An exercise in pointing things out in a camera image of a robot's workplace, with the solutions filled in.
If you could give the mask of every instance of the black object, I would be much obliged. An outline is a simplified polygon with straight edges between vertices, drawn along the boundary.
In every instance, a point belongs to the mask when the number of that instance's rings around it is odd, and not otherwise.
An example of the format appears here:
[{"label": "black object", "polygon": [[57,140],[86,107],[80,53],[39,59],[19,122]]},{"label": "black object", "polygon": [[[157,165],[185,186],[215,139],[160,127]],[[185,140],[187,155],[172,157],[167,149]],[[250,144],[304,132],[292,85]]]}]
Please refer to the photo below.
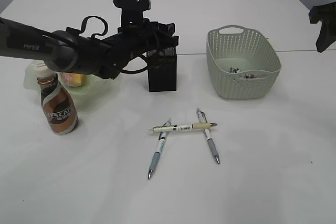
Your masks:
[{"label": "black object", "polygon": [[309,20],[311,24],[322,22],[316,48],[318,52],[323,52],[336,41],[336,2],[313,6],[309,12]]},{"label": "black object", "polygon": [[167,48],[163,52],[147,52],[148,83],[150,92],[176,91],[177,55],[176,48]]},{"label": "black object", "polygon": [[[151,7],[150,0],[113,2],[116,7],[122,8],[121,26],[117,34],[103,40],[96,36],[105,35],[108,24],[98,16],[85,18],[81,30],[67,27],[65,31],[54,33],[0,18],[0,55],[44,60],[50,69],[57,72],[94,74],[103,79],[114,79],[121,72],[135,74],[146,71],[160,52],[178,45],[179,37],[173,36],[174,24],[160,24],[143,18],[143,11]],[[90,18],[100,19],[105,29],[89,38],[81,37]],[[136,57],[148,63],[142,54],[151,50],[157,54],[152,55],[148,66],[136,71],[123,69]]]}]

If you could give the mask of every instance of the coffee bottle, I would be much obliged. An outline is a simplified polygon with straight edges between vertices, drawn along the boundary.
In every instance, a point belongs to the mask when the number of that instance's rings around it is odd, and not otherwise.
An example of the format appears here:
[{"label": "coffee bottle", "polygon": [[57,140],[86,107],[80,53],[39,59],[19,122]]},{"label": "coffee bottle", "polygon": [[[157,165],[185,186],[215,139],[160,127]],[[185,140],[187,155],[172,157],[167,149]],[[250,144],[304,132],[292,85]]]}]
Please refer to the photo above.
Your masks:
[{"label": "coffee bottle", "polygon": [[71,132],[78,125],[74,102],[58,81],[58,75],[43,61],[35,64],[37,83],[41,88],[41,106],[52,131],[56,134]]}]

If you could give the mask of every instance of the white table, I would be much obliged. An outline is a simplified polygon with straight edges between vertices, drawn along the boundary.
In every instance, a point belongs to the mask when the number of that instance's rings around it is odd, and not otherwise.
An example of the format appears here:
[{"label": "white table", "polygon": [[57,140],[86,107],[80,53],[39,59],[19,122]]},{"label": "white table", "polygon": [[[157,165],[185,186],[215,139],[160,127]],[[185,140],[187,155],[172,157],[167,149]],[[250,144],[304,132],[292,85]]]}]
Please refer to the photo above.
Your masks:
[{"label": "white table", "polygon": [[[205,55],[179,57],[177,92],[121,75],[76,100],[79,127],[57,136],[22,87],[29,61],[0,57],[0,223],[335,223],[335,52],[279,58],[274,87],[249,101],[216,94]],[[148,181],[146,130],[197,122],[197,107],[218,123],[222,163],[201,132],[171,133]]]},{"label": "white table", "polygon": [[[276,51],[316,50],[320,24],[311,25],[299,0],[151,0],[145,17],[175,23],[179,54],[204,54],[209,30],[226,25],[254,28],[269,38]],[[120,25],[121,10],[112,0],[14,0],[1,17],[47,31],[80,28],[82,20],[98,15],[109,23],[109,35]],[[102,30],[90,21],[87,36]]]}]

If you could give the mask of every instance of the ballpoint pen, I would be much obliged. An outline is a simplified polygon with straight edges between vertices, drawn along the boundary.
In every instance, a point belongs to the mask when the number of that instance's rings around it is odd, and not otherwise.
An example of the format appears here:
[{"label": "ballpoint pen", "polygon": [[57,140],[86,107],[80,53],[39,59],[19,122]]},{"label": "ballpoint pen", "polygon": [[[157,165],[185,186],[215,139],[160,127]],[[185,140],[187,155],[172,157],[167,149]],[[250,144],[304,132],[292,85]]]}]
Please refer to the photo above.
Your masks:
[{"label": "ballpoint pen", "polygon": [[[206,116],[205,116],[204,112],[202,112],[199,108],[197,108],[196,113],[197,113],[197,117],[198,117],[198,120],[199,120],[200,123],[206,123],[207,122],[207,119],[206,119]],[[215,143],[214,143],[212,137],[210,136],[209,129],[204,129],[203,132],[204,132],[206,141],[208,142],[208,146],[210,148],[212,156],[214,157],[215,161],[218,164],[220,164],[221,162],[219,160],[219,154],[217,152]]]},{"label": "ballpoint pen", "polygon": [[[171,125],[171,124],[172,124],[171,119],[169,119],[163,126],[168,126],[168,125]],[[167,135],[168,135],[168,132],[161,132],[160,133],[159,141],[158,141],[158,144],[156,146],[156,150],[154,152],[151,165],[149,166],[148,179],[150,179],[152,174],[155,172],[156,166],[159,162],[160,155],[161,155],[163,147],[164,147],[164,143],[166,142]]]},{"label": "ballpoint pen", "polygon": [[156,126],[149,131],[152,132],[169,132],[169,131],[192,131],[202,130],[217,126],[217,123],[193,123],[183,125],[169,125],[169,126]]}]

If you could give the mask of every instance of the light green basket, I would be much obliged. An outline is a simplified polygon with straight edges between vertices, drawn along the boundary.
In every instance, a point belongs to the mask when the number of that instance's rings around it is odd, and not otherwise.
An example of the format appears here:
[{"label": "light green basket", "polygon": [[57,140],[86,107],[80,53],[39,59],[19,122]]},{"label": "light green basket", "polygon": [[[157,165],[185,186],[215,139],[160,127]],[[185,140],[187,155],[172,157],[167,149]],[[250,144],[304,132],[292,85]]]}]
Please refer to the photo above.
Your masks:
[{"label": "light green basket", "polygon": [[[238,34],[221,34],[226,28],[239,28]],[[210,78],[216,92],[226,99],[263,97],[275,83],[280,60],[268,40],[257,30],[230,25],[211,30],[206,51]],[[230,73],[230,68],[239,73]],[[253,74],[254,79],[245,76]]]}]

